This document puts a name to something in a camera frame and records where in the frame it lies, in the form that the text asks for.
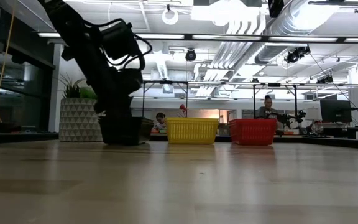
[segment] ceiling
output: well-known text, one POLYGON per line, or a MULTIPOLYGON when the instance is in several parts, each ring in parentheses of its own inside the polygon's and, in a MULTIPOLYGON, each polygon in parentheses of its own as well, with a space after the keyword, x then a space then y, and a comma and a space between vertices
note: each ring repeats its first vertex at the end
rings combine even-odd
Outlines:
MULTIPOLYGON (((191 19, 191 9, 193 1, 182 1, 181 6, 172 6, 179 12, 179 20, 174 25, 168 25, 162 20, 162 12, 165 5, 150 5, 147 2, 131 4, 101 4, 101 3, 83 3, 67 1, 80 15, 95 24, 101 24, 115 18, 123 18, 126 22, 131 22, 135 33, 193 33, 193 34, 223 34, 227 32, 228 26, 216 26, 211 21, 194 21, 191 19)), ((12 11, 13 1, 0 0, 0 6, 6 11, 12 11)), ((310 35, 358 35, 358 13, 354 13, 356 7, 342 7, 334 13, 323 25, 315 29, 310 35)), ((34 28, 37 32, 54 32, 52 23, 49 21, 42 6, 34 0, 18 0, 17 18, 34 28)), ((166 61, 168 70, 188 70, 193 71, 198 62, 186 62, 184 59, 185 50, 194 48, 198 54, 198 60, 209 60, 211 62, 219 52, 222 43, 220 42, 197 42, 197 41, 165 41, 169 52, 173 56, 166 61)), ((160 45, 160 41, 151 41, 152 45, 160 45)), ((310 44, 311 54, 319 63, 317 66, 315 60, 306 56, 298 63, 287 65, 282 62, 283 56, 277 57, 271 64, 276 66, 267 66, 261 70, 260 79, 270 80, 271 82, 285 80, 294 80, 300 82, 309 79, 310 76, 321 73, 321 69, 333 70, 334 80, 336 82, 347 81, 347 69, 356 65, 358 62, 358 44, 310 44)), ((155 58, 152 55, 146 57, 147 66, 145 73, 151 73, 157 69, 155 58)))

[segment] white ceiling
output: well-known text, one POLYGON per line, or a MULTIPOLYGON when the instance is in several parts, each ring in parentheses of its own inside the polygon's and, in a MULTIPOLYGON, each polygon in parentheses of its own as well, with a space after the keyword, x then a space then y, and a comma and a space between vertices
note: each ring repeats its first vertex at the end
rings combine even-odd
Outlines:
MULTIPOLYGON (((12 11, 13 1, 0 0, 0 6, 7 11, 12 11)), ((126 22, 131 22, 135 33, 139 32, 152 32, 152 33, 202 33, 202 34, 216 34, 224 33, 227 27, 219 27, 210 21, 192 21, 191 16, 180 13, 179 21, 175 25, 167 25, 162 19, 162 11, 154 11, 156 9, 164 9, 165 6, 150 6, 144 5, 145 17, 140 11, 140 5, 131 4, 120 6, 117 4, 84 4, 82 2, 68 2, 76 11, 78 11, 84 19, 100 24, 110 19, 123 18, 126 22)), ((182 10, 188 10, 191 7, 180 7, 182 10)), ((24 21, 26 24, 34 28, 38 32, 53 32, 51 22, 49 21, 42 6, 34 0, 19 0, 17 3, 17 18, 24 21)), ((335 13, 329 20, 317 28, 312 35, 358 35, 358 14, 353 13, 353 9, 342 10, 335 13)), ((180 46, 184 48, 195 48, 198 54, 204 54, 206 57, 213 59, 215 53, 218 51, 219 42, 185 42, 185 41, 169 41, 169 46, 180 46)), ((333 67, 343 61, 358 56, 358 45, 346 44, 311 44, 312 54, 316 60, 321 64, 323 69, 333 67), (336 62, 336 55, 339 55, 342 60, 336 62)), ((182 61, 169 60, 167 62, 168 69, 180 69, 193 71, 195 63, 186 63, 182 61)), ((155 70, 156 65, 152 58, 147 60, 147 67, 145 72, 155 70)), ((319 73, 321 70, 315 65, 312 58, 307 57, 299 61, 293 67, 284 69, 281 65, 276 67, 266 67, 262 70, 267 75, 271 76, 297 76, 309 77, 319 73)), ((336 74, 339 76, 345 75, 346 70, 338 71, 336 74)))

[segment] person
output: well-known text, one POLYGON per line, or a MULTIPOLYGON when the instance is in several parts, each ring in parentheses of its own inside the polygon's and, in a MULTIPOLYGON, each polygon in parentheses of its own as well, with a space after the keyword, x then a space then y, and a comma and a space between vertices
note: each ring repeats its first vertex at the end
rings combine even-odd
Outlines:
POLYGON ((273 100, 269 95, 265 96, 265 106, 261 106, 258 110, 258 118, 276 118, 272 113, 277 114, 278 111, 272 108, 273 100))
POLYGON ((157 120, 157 124, 154 126, 154 130, 160 131, 167 129, 167 125, 165 124, 165 114, 159 112, 155 116, 155 119, 157 120))

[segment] security camera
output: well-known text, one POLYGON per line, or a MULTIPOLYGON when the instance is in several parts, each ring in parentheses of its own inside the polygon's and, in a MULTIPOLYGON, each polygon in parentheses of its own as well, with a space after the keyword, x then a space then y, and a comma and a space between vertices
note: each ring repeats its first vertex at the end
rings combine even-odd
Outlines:
POLYGON ((186 61, 188 62, 192 62, 194 60, 196 60, 196 52, 194 51, 194 49, 188 49, 187 50, 187 54, 186 54, 186 61))

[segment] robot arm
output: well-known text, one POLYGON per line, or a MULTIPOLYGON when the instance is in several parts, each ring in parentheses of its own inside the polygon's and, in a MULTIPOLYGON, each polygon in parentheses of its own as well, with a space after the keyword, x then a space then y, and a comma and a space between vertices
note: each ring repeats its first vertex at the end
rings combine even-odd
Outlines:
POLYGON ((138 90, 143 82, 141 71, 145 67, 144 55, 151 52, 151 45, 131 31, 132 25, 122 19, 106 24, 95 25, 85 21, 72 7, 63 0, 38 0, 44 7, 56 31, 65 41, 62 57, 65 60, 75 59, 87 84, 98 96, 94 108, 97 113, 106 112, 106 116, 116 118, 131 117, 129 94, 138 90), (100 27, 111 25, 100 31, 100 27), (149 51, 143 54, 136 39, 144 41, 149 51), (124 68, 117 70, 109 59, 125 59, 118 65, 124 68), (125 69, 134 59, 140 60, 139 69, 125 69))

